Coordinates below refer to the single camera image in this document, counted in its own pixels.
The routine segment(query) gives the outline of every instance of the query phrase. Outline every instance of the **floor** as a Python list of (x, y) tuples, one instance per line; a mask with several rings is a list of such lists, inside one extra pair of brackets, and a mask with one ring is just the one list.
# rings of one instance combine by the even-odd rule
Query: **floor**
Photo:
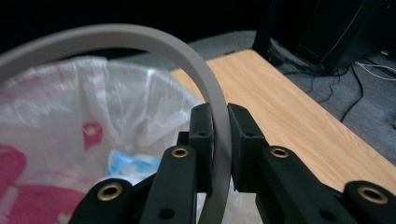
[[(209, 60), (231, 52), (250, 49), (255, 34), (255, 31), (232, 32), (194, 41), (189, 45), (205, 60)], [(281, 55), (297, 63), (304, 63), (281, 48), (275, 40), (272, 40), (272, 43)], [(396, 68), (396, 61), (383, 55), (373, 55), (369, 58), (378, 64)], [(165, 70), (177, 68), (174, 63), (165, 58), (149, 53), (120, 60)], [(396, 125), (394, 123), (396, 120), (396, 81), (374, 77), (357, 64), (353, 64), (353, 68), (363, 89), (363, 96), (360, 100), (361, 88), (350, 68), (345, 75), (340, 77), (313, 78), (298, 72), (290, 64), (277, 67), (283, 74), (291, 73), (286, 76), (295, 85), (337, 119), (344, 117), (343, 123), (352, 132), (396, 165), (396, 128), (394, 127)], [(372, 67), (368, 70), (382, 77), (392, 78)]]

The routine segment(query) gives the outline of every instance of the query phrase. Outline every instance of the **wooden table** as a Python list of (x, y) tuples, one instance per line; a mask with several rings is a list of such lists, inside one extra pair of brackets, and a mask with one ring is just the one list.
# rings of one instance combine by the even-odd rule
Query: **wooden table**
[[(367, 180), (396, 194), (396, 167), (253, 50), (208, 62), (227, 102), (247, 108), (270, 145), (293, 150), (324, 184)], [(203, 99), (181, 70), (172, 73)]]

